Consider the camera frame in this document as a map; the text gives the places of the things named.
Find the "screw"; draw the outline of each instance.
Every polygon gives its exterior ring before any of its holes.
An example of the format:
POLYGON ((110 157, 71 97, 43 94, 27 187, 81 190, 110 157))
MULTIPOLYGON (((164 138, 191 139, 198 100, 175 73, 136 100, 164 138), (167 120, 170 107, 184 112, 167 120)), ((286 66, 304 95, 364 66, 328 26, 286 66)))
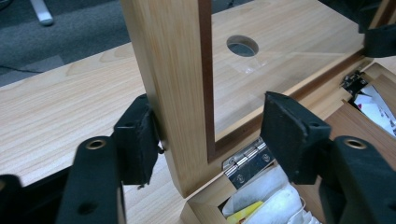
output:
POLYGON ((271 158, 270 158, 270 156, 268 156, 268 154, 262 155, 262 159, 263 159, 264 161, 266 161, 266 162, 268 162, 268 161, 271 160, 271 158))
POLYGON ((236 177, 236 180, 240 183, 243 184, 245 182, 245 178, 242 175, 238 175, 236 177))
POLYGON ((235 163, 235 158, 231 157, 230 160, 228 161, 228 163, 233 165, 235 163))

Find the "wooden tabletop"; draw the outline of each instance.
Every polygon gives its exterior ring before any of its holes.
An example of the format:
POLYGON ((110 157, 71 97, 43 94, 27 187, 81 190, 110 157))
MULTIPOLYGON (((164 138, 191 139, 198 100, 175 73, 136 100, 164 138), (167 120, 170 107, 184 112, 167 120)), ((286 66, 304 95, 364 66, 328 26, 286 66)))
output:
MULTIPOLYGON (((392 72, 394 58, 379 60, 392 72)), ((24 186, 71 165, 83 140, 110 135, 145 90, 131 44, 0 88, 0 174, 24 186)), ((182 223, 185 199, 164 156, 149 186, 126 186, 128 223, 182 223)))

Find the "gray carpet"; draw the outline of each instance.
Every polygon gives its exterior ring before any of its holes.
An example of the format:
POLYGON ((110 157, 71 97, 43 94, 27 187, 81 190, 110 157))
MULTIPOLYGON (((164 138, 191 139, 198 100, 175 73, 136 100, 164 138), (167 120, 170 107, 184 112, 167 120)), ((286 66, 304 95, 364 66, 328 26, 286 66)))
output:
POLYGON ((0 11, 0 86, 130 41, 116 0, 46 0, 55 23, 42 26, 28 0, 0 11))

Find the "wood grain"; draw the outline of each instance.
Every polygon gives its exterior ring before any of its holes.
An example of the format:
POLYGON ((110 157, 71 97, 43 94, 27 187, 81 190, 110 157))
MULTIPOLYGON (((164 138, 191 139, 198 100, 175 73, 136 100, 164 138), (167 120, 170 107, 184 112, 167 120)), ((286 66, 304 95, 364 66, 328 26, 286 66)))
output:
POLYGON ((215 133, 262 106, 266 91, 285 92, 361 48, 358 26, 315 0, 259 0, 213 15, 215 133), (257 42, 254 57, 227 39, 257 42))
MULTIPOLYGON (((205 20, 196 0, 121 4, 171 174, 186 197, 219 174, 221 162, 257 131, 215 160, 208 157, 215 136, 207 123, 211 99, 204 94, 202 59, 210 50, 201 45, 205 20)), ((215 133, 260 108, 266 91, 287 91, 356 52, 362 41, 357 28, 314 0, 259 0, 213 15, 215 133), (226 46, 231 35, 253 38, 259 53, 252 58, 231 53, 226 46)))
MULTIPOLYGON (((83 140, 109 135, 145 90, 131 44, 0 88, 0 174, 24 186, 69 166, 83 140)), ((150 185, 124 187, 128 223, 182 223, 185 200, 164 156, 150 185)))
POLYGON ((370 23, 370 29, 374 29, 382 25, 393 24, 395 22, 396 2, 391 0, 382 0, 372 22, 370 23))

